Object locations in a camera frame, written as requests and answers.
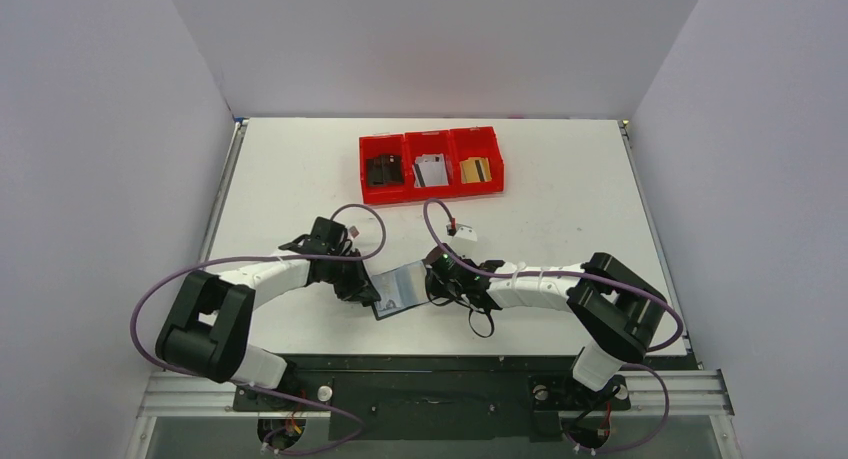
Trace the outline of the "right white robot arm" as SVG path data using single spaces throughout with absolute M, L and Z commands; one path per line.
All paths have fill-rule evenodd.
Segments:
M 563 381 L 566 397 L 578 406 L 598 399 L 623 365 L 644 360 L 670 311 L 658 290 L 608 253 L 543 268 L 502 260 L 476 264 L 436 247 L 424 265 L 429 297 L 461 303 L 474 313 L 536 308 L 573 314 L 590 337 Z

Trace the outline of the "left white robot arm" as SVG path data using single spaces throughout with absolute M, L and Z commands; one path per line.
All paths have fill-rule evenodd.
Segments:
M 312 284 L 332 286 L 342 301 L 371 305 L 380 296 L 349 229 L 318 217 L 307 234 L 280 246 L 276 255 L 222 273 L 188 273 L 155 344 L 164 363 L 217 383 L 259 387 L 272 408 L 291 406 L 298 395 L 293 364 L 248 341 L 254 311 Z

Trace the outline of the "black leather card holder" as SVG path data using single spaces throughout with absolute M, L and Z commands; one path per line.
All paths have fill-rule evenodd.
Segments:
M 371 278 L 379 300 L 371 305 L 377 321 L 429 302 L 427 269 L 422 261 L 412 262 Z

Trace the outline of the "white VIP credit card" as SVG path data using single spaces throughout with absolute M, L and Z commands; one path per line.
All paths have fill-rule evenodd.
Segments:
M 400 266 L 391 272 L 394 281 L 392 300 L 400 309 L 410 309 L 429 301 L 426 290 L 427 269 L 421 261 Z

